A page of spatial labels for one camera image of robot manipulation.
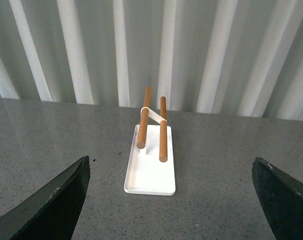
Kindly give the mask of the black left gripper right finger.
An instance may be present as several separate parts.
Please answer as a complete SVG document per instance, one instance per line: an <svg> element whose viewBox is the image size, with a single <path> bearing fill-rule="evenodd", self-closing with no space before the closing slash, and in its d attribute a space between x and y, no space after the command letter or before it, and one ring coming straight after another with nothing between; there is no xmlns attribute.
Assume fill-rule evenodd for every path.
<svg viewBox="0 0 303 240"><path fill-rule="evenodd" d="M257 157L252 181L277 240L303 240L303 183Z"/></svg>

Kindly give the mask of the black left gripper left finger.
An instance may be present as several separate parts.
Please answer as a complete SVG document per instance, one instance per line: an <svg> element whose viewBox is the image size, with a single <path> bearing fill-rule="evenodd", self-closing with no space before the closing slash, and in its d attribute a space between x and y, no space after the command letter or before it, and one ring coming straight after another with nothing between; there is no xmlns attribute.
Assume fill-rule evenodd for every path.
<svg viewBox="0 0 303 240"><path fill-rule="evenodd" d="M90 181L84 156L0 217L0 240L70 240Z"/></svg>

